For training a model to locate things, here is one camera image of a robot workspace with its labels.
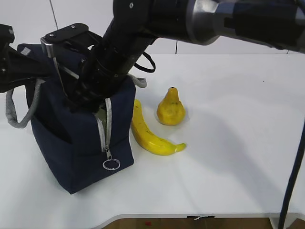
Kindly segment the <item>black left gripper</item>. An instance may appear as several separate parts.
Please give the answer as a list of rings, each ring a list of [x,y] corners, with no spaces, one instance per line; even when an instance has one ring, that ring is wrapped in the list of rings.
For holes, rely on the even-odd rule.
[[[0,92],[5,93],[16,87],[51,76],[48,64],[35,56],[34,50],[21,46],[10,47],[15,40],[13,28],[0,25]]]

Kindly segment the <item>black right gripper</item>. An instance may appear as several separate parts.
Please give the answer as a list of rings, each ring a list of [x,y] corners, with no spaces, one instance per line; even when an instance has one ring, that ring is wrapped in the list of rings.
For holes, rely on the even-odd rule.
[[[101,45],[91,50],[65,45],[63,66],[74,70],[79,76],[72,79],[70,73],[63,74],[66,92],[63,103],[72,112],[96,112],[108,98],[114,102],[116,109],[131,109],[133,82],[128,73],[133,67],[132,59]]]

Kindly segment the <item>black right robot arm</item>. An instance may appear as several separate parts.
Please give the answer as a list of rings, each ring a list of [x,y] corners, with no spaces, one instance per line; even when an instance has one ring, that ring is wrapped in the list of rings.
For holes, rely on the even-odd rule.
[[[104,36],[89,51],[72,109],[97,109],[116,93],[146,48],[158,38],[209,45],[229,37],[279,50],[305,51],[302,0],[116,0]]]

